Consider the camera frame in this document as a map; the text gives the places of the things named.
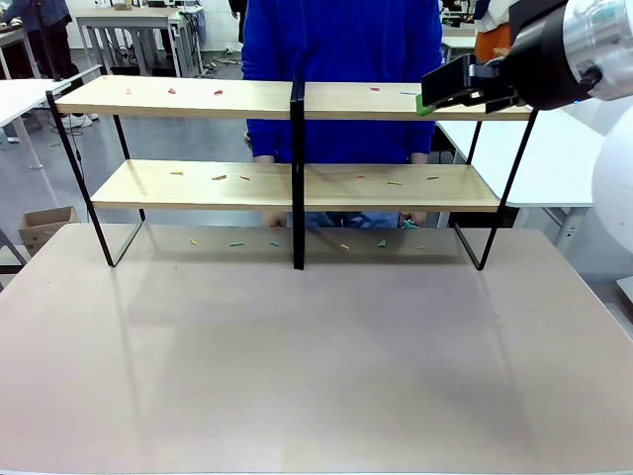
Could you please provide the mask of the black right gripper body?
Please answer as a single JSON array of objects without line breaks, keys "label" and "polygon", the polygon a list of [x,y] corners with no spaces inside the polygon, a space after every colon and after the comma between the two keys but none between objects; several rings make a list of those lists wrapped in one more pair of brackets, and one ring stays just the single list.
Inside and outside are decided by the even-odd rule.
[{"label": "black right gripper body", "polygon": [[570,70],[563,44],[563,18],[543,17],[523,28],[501,76],[518,97],[538,110],[553,110],[582,99],[582,87]]}]

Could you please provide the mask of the person's left hand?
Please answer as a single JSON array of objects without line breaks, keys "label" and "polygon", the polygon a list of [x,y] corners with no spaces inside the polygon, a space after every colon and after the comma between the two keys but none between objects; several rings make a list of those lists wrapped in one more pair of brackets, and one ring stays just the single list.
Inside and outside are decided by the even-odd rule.
[{"label": "person's left hand", "polygon": [[[422,152],[414,152],[409,156],[409,163],[420,165],[426,164],[428,154]],[[412,222],[418,227],[424,227],[427,214],[425,212],[405,211],[401,212],[400,225],[404,226],[405,222]]]}]

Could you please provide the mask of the person's right hand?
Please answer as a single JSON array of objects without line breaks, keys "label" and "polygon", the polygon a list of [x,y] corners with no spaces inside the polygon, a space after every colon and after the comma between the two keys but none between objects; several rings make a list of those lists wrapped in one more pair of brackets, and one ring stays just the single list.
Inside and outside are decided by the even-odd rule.
[{"label": "person's right hand", "polygon": [[[258,155],[254,157],[257,163],[271,164],[275,162],[275,157],[272,155]],[[285,227],[287,223],[287,215],[285,212],[278,211],[264,211],[262,213],[263,223],[271,228]]]}]

